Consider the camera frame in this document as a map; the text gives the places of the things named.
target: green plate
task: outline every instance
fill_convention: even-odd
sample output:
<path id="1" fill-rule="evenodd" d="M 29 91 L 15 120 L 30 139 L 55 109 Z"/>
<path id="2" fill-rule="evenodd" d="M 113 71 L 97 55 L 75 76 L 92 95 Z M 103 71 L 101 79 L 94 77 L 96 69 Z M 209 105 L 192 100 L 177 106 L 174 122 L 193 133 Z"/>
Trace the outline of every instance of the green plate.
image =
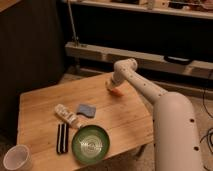
<path id="1" fill-rule="evenodd" d="M 72 140 L 72 151 L 82 164 L 101 161 L 109 150 L 110 140 L 106 131 L 97 125 L 80 128 Z"/>

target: paper cup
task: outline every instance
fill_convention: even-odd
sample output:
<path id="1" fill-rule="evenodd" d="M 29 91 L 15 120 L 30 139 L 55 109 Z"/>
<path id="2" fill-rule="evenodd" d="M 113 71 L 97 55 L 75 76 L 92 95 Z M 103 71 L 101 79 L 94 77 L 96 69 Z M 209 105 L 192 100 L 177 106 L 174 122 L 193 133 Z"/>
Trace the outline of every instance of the paper cup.
<path id="1" fill-rule="evenodd" d="M 8 150 L 3 159 L 7 170 L 27 171 L 32 168 L 30 150 L 25 145 L 16 145 Z"/>

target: sponge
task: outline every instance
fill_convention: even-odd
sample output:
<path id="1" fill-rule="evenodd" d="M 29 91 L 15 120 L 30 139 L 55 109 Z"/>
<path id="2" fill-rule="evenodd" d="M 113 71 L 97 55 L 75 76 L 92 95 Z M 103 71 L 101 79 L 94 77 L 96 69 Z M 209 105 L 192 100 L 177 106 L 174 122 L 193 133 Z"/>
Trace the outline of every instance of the sponge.
<path id="1" fill-rule="evenodd" d="M 88 118 L 95 117 L 96 108 L 87 104 L 79 104 L 76 114 L 84 115 Z"/>

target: wire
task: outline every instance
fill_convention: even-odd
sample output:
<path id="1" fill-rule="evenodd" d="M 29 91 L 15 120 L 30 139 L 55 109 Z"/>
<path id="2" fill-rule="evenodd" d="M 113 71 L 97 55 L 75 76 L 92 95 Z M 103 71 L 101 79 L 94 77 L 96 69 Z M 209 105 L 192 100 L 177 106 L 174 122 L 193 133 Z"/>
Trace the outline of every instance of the wire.
<path id="1" fill-rule="evenodd" d="M 202 143 L 202 141 L 206 138 L 206 143 L 208 145 L 209 151 L 213 155 L 213 140 L 212 140 L 212 137 L 213 137 L 213 127 L 208 129 L 207 133 L 201 138 L 200 143 Z M 204 169 L 207 170 L 207 171 L 211 171 L 206 166 L 204 166 Z"/>
<path id="2" fill-rule="evenodd" d="M 212 73 L 213 73 L 213 69 L 210 70 L 208 78 L 207 78 L 206 86 L 204 87 L 204 91 L 203 91 L 203 106 L 204 106 L 204 109 L 205 109 L 206 113 L 209 115 L 209 117 L 211 117 L 213 119 L 213 114 L 211 114 L 209 112 L 209 110 L 208 110 L 208 108 L 206 107 L 206 104 L 205 104 L 206 89 L 207 89 L 208 83 L 210 81 L 210 78 L 212 76 Z"/>

